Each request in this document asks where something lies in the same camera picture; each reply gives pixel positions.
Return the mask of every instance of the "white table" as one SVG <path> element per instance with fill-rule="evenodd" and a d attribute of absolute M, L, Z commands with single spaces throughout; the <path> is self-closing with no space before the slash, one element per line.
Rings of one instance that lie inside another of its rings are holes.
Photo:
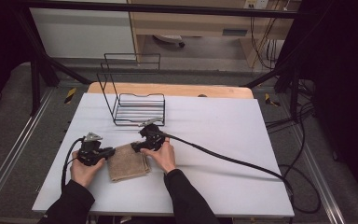
<path fill-rule="evenodd" d="M 216 153 L 280 172 L 257 100 L 166 96 L 166 125 L 160 129 Z M 138 131 L 138 127 L 115 126 L 103 95 L 85 93 L 33 210 L 44 212 L 60 197 L 64 158 L 77 138 L 94 132 L 103 137 L 101 147 L 116 147 L 142 140 Z M 284 184 L 278 178 L 222 161 L 175 140 L 172 144 L 177 167 L 217 216 L 294 215 Z M 152 171 L 148 175 L 118 183 L 109 180 L 107 167 L 104 167 L 89 187 L 96 199 L 90 211 L 171 216 L 172 201 L 162 180 L 163 173 L 153 161 L 150 164 Z"/>

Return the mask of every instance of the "black sleeve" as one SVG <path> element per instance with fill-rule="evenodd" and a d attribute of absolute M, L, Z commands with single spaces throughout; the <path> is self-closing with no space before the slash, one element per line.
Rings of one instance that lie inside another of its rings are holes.
<path fill-rule="evenodd" d="M 170 171 L 164 176 L 164 182 L 172 198 L 177 224 L 219 223 L 205 199 L 181 170 Z"/>
<path fill-rule="evenodd" d="M 48 209 L 38 224 L 84 224 L 94 201 L 94 197 L 87 189 L 70 180 L 63 189 L 60 199 Z"/>

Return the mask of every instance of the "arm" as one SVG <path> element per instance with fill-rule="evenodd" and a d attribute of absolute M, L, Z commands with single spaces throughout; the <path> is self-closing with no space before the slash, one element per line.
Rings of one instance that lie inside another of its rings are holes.
<path fill-rule="evenodd" d="M 72 157 L 77 157 L 77 151 L 72 153 Z M 103 163 L 104 160 L 101 159 L 94 166 L 86 166 L 79 160 L 74 160 L 71 166 L 71 180 L 63 189 L 60 199 L 48 209 L 38 224 L 84 224 L 95 201 L 87 187 Z"/>
<path fill-rule="evenodd" d="M 164 182 L 172 198 L 177 223 L 219 223 L 205 199 L 181 170 L 170 171 L 164 176 Z"/>
<path fill-rule="evenodd" d="M 164 182 L 172 198 L 173 213 L 178 224 L 186 223 L 219 223 L 213 211 L 190 184 L 185 174 L 176 169 L 173 146 L 166 138 L 159 151 L 141 149 L 145 155 L 151 156 L 165 172 Z"/>

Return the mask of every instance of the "white cabinet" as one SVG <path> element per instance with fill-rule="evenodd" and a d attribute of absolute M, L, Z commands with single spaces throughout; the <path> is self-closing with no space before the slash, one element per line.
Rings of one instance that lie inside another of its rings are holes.
<path fill-rule="evenodd" d="M 126 0 L 82 1 L 127 3 Z M 51 57 L 95 59 L 102 58 L 104 53 L 134 53 L 128 12 L 44 8 L 31 8 L 31 12 Z"/>

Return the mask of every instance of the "towel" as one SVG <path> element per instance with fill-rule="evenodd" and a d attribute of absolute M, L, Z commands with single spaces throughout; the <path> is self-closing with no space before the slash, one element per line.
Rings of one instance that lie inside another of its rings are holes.
<path fill-rule="evenodd" d="M 109 176 L 113 181 L 146 175 L 150 172 L 146 155 L 136 153 L 131 144 L 116 147 L 115 155 L 107 161 Z"/>

